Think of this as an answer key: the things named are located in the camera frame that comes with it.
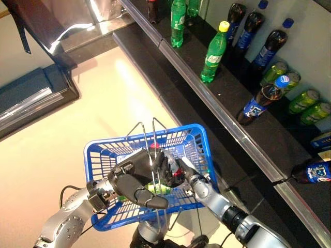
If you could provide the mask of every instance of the floor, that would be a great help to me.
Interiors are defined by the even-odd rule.
[[[81,99],[0,142],[1,247],[32,247],[44,222],[58,210],[61,189],[85,186],[87,142],[124,136],[138,121],[151,131],[153,117],[166,127],[177,126],[120,48],[81,63],[72,76]],[[199,209],[199,214],[210,243],[221,243],[229,233],[226,227],[207,209]],[[92,228],[73,247],[129,247],[136,226],[107,232]],[[199,234],[194,209],[180,215],[166,238],[188,245]],[[231,235],[223,247],[242,245]]]

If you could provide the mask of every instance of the cable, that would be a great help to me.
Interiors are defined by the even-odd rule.
[[[67,185],[67,186],[65,186],[65,187],[61,190],[61,193],[60,193],[60,202],[59,202],[60,208],[61,208],[62,205],[63,205],[63,193],[64,193],[64,191],[65,191],[67,188],[72,188],[72,189],[74,189],[74,190],[81,190],[81,188],[78,188],[78,187],[76,187],[76,186],[72,186],[72,185]]]
[[[100,221],[102,221],[103,220],[103,218],[104,217],[102,217],[102,218],[100,218],[96,223],[94,223],[93,225],[91,225],[89,228],[87,228],[85,231],[83,231],[82,233],[81,233],[81,236],[84,234],[84,233],[86,233],[88,230],[90,230],[92,227],[94,227],[96,224],[99,224],[100,223]]]
[[[228,239],[228,237],[230,236],[232,234],[232,232],[231,233],[229,233],[225,238],[224,238],[224,240],[223,240],[223,242],[221,243],[221,245],[219,246],[220,248],[222,248],[223,247],[223,245],[224,245],[224,243],[225,243],[225,241]]]
[[[202,228],[201,228],[200,215],[199,215],[199,209],[198,209],[198,201],[197,201],[197,199],[195,198],[194,195],[193,195],[193,198],[195,200],[195,206],[196,206],[196,209],[197,209],[198,221],[199,221],[199,229],[200,229],[200,236],[201,236],[202,235]]]
[[[188,232],[184,233],[183,235],[180,235],[180,236],[171,236],[171,235],[168,235],[166,234],[167,237],[170,237],[170,238],[181,238],[181,237],[184,237],[185,235],[189,234],[191,232],[191,230],[189,230]]]

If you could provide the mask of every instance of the yellow bottle cap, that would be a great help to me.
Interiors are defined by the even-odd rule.
[[[229,27],[230,27],[230,24],[227,21],[222,21],[219,24],[218,30],[220,30],[220,32],[227,32]]]

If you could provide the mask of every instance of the black shelf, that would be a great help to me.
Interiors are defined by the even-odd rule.
[[[226,178],[226,185],[220,187],[222,194],[229,197],[227,193],[231,193],[230,196],[234,196],[235,200],[239,199],[236,203],[241,208],[252,212],[263,223],[280,233],[292,247],[317,247],[312,235],[273,188],[269,179],[218,122],[144,31],[133,24],[116,31],[114,40],[129,56],[179,125],[199,123],[205,127],[214,167],[222,178]],[[218,123],[217,128],[213,128],[215,123]]]
[[[310,153],[289,130],[284,128],[283,124],[274,116],[275,114],[269,111],[266,111],[258,120],[247,127],[242,127],[237,123],[236,114],[252,98],[252,94],[224,66],[220,66],[219,73],[208,87],[201,83],[199,74],[203,67],[207,46],[215,35],[215,30],[208,23],[197,18],[194,25],[187,26],[185,29],[183,46],[179,49],[173,49],[169,43],[169,18],[161,19],[159,24],[153,26],[147,21],[146,2],[144,0],[132,2],[122,0],[122,4],[132,16],[135,15],[134,19],[137,23],[217,120],[255,161],[268,179],[276,184],[275,189],[279,195],[283,197],[319,244],[327,247],[330,242],[330,232],[326,228],[329,228],[329,204],[325,205],[327,210],[325,211],[326,214],[323,214],[319,210],[320,206],[316,206],[314,201],[310,199],[312,195],[316,196],[316,190],[322,190],[325,186],[316,184],[314,187],[302,191],[304,186],[298,186],[291,181],[281,183],[290,176],[294,165],[301,164],[311,158]],[[159,34],[161,38],[155,39],[154,37],[153,39],[153,34],[148,32],[150,29],[153,29],[153,32]],[[216,121],[211,128],[222,129],[223,127],[219,122]],[[330,194],[325,191],[323,198],[322,202],[324,203],[331,201]]]

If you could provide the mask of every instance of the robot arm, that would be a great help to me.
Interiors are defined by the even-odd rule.
[[[90,181],[86,188],[72,194],[61,209],[50,217],[34,248],[70,248],[81,235],[84,225],[93,214],[109,206],[118,195],[133,203],[150,208],[165,209],[168,201],[155,196],[144,186],[152,180],[152,170],[167,163],[158,151],[157,161],[151,161],[146,150],[139,150],[114,167],[107,178]]]
[[[197,201],[201,202],[233,232],[236,239],[247,248],[290,248],[277,233],[254,216],[248,215],[217,193],[210,182],[200,175],[185,157],[177,160],[190,183]]]
[[[106,179],[94,185],[94,189],[103,190],[105,202],[117,196]],[[88,200],[89,196],[91,193],[87,188],[72,194],[61,209],[46,221],[34,248],[70,248],[81,235],[87,220],[96,212],[93,203]]]

